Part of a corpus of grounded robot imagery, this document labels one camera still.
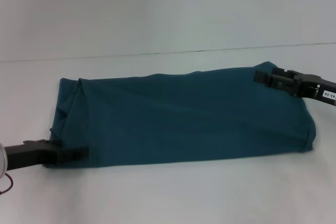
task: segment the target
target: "red wire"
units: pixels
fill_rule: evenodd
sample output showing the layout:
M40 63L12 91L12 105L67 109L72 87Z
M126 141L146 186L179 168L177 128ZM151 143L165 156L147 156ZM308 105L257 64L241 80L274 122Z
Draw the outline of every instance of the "red wire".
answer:
M9 190L11 190L11 188L13 187L13 185L14 185L14 182L13 182L13 179L12 179L12 177L10 177L7 173L5 173L5 175L9 178L9 180L10 180L10 187L7 189L7 190L4 190L4 191L0 191L0 195L1 194L4 194L4 193L6 193L6 192L8 192Z

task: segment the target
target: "white label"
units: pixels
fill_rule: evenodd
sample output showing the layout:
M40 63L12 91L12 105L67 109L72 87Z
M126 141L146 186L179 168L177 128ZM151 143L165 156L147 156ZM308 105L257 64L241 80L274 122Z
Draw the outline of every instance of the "white label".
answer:
M329 98L329 99L332 99L332 100L336 100L336 93L325 90L323 92L323 97L326 97L326 98Z

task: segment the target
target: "metal component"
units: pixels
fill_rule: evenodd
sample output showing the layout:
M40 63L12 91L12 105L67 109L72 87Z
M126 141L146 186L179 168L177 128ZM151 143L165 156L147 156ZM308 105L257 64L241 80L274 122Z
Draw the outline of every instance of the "metal component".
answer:
M4 150L7 154L7 170L38 164L58 166L81 160L89 154L87 147L64 150L47 140L24 141L23 145L5 147Z
M2 178L7 171L7 154L5 147L0 143L0 178Z
M319 76L273 68L272 73L256 71L254 81L284 90L295 97L306 97L336 105L336 83Z

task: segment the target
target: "white table surface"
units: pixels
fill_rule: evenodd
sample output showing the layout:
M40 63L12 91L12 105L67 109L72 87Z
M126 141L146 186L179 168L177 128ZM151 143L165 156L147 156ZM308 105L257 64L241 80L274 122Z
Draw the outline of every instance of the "white table surface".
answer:
M335 0L0 0L0 61L336 42Z
M336 81L336 45L0 63L0 140L49 137L62 77L116 78L253 66ZM307 100L317 125L314 151L213 162L10 171L1 223L326 224L336 219L336 108ZM0 188L8 181L0 180Z

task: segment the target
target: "teal cloth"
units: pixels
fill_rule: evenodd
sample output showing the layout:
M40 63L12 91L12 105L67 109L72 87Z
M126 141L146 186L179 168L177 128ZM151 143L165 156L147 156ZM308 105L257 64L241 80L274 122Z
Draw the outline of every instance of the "teal cloth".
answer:
M312 150L301 98L253 82L251 68L105 80L61 79L50 140L89 147L63 167L239 158Z

